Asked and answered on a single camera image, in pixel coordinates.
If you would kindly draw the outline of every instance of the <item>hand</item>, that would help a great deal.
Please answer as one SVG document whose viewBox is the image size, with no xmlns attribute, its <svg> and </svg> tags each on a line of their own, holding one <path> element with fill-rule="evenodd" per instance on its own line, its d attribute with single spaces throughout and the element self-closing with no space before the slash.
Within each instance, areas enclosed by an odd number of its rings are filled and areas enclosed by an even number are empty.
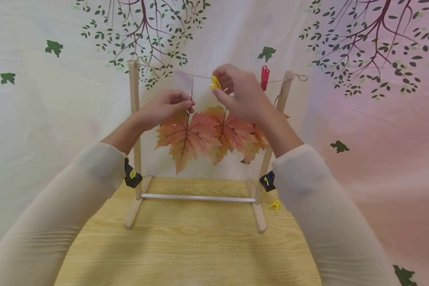
<svg viewBox="0 0 429 286">
<path fill-rule="evenodd" d="M 214 95 L 239 119 L 261 124 L 270 113 L 276 112 L 254 73 L 241 70 L 232 64 L 224 64 L 215 69 L 213 75 L 219 79 L 225 90 L 224 92 L 215 88 Z"/>
<path fill-rule="evenodd" d="M 165 89 L 159 91 L 147 105 L 141 108 L 136 116 L 144 130 L 151 130 L 176 112 L 187 110 L 194 112 L 194 100 L 181 90 Z"/>
</svg>

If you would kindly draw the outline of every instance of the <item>black clip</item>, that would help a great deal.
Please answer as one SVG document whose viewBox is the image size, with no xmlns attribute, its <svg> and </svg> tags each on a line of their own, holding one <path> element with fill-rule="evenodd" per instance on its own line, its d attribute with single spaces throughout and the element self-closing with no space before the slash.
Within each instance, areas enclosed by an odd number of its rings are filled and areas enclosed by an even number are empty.
<svg viewBox="0 0 429 286">
<path fill-rule="evenodd" d="M 124 178 L 124 180 L 126 181 L 127 186 L 135 189 L 141 183 L 143 177 L 137 172 L 135 172 L 135 170 L 132 168 L 132 166 L 129 165 L 128 162 L 128 158 L 126 158 L 124 164 L 124 171 L 126 172 L 126 177 Z"/>
<path fill-rule="evenodd" d="M 266 192 L 270 192 L 276 189 L 273 184 L 274 180 L 275 180 L 275 174 L 273 173 L 273 171 L 270 171 L 268 174 L 263 175 L 259 179 L 259 182 L 262 184 Z"/>
</svg>

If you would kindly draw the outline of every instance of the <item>yellow clothespin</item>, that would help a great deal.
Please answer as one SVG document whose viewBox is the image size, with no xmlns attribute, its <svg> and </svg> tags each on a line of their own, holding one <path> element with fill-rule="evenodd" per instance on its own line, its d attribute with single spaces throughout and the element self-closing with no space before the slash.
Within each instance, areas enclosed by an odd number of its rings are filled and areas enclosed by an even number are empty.
<svg viewBox="0 0 429 286">
<path fill-rule="evenodd" d="M 213 82 L 213 84 L 210 85 L 211 89 L 221 88 L 221 84 L 216 76 L 212 75 L 211 81 Z"/>
<path fill-rule="evenodd" d="M 277 200 L 273 204 L 269 205 L 269 208 L 275 206 L 275 213 L 278 213 L 278 208 L 280 207 L 280 201 Z"/>
</svg>

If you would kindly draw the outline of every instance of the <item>green leaf print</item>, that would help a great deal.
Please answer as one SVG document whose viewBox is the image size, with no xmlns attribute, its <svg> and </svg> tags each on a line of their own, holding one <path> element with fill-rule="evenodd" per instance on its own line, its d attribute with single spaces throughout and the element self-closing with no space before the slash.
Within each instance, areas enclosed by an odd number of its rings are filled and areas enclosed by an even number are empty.
<svg viewBox="0 0 429 286">
<path fill-rule="evenodd" d="M 267 63 L 269 61 L 269 59 L 272 57 L 272 54 L 275 54 L 276 49 L 271 48 L 271 47 L 264 47 L 262 49 L 262 53 L 259 54 L 259 57 L 257 58 L 264 58 L 265 57 L 265 62 Z"/>
<path fill-rule="evenodd" d="M 337 149 L 337 153 L 344 152 L 344 151 L 349 151 L 348 147 L 345 144 L 343 144 L 341 141 L 339 141 L 339 140 L 335 141 L 335 143 L 332 143 L 330 145 L 330 147 L 332 147 L 334 149 L 336 148 Z"/>
<path fill-rule="evenodd" d="M 50 40 L 46 41 L 48 43 L 48 47 L 46 47 L 45 52 L 49 52 L 52 54 L 52 52 L 54 52 L 54 54 L 59 57 L 59 54 L 62 51 L 62 48 L 64 48 L 63 45 L 59 44 L 58 42 L 52 42 Z"/>
<path fill-rule="evenodd" d="M 8 82 L 14 84 L 14 78 L 16 76 L 15 73 L 0 73 L 0 76 L 2 77 L 2 81 L 0 82 L 1 84 L 6 84 Z"/>
<path fill-rule="evenodd" d="M 411 280 L 413 278 L 414 271 L 408 271 L 405 268 L 400 268 L 397 265 L 393 266 L 396 276 L 399 278 L 400 284 L 402 286 L 417 286 L 416 282 Z"/>
</svg>

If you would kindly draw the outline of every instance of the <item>white sleeve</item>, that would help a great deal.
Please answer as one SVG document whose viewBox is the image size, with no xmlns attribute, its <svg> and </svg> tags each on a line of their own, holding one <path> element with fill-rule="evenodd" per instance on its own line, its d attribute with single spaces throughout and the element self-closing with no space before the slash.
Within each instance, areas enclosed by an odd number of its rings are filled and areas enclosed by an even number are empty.
<svg viewBox="0 0 429 286">
<path fill-rule="evenodd" d="M 302 145 L 272 166 L 278 196 L 302 229 L 323 286 L 398 284 L 372 229 L 317 151 Z"/>
<path fill-rule="evenodd" d="M 121 185 L 125 154 L 97 143 L 37 196 L 0 242 L 0 286 L 52 286 L 85 223 Z"/>
</svg>

